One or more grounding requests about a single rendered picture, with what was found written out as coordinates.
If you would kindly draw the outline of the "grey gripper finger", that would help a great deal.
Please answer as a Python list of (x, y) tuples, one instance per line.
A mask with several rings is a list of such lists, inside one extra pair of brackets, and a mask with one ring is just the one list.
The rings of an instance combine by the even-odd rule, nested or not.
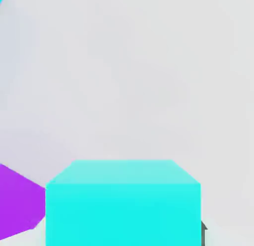
[(216, 225), (213, 221), (201, 221), (201, 246), (216, 246)]

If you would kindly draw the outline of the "small cyan cube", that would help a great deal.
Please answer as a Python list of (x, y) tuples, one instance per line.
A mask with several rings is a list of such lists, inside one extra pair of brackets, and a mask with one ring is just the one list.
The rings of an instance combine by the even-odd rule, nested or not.
[(45, 221), (46, 246), (201, 246), (201, 186), (173, 161), (75, 161)]

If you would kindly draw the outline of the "small purple cube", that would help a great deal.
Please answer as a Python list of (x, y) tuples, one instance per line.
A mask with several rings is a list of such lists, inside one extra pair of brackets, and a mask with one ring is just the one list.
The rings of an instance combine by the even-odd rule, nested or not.
[(34, 229), (45, 216), (45, 188), (0, 164), (0, 240)]

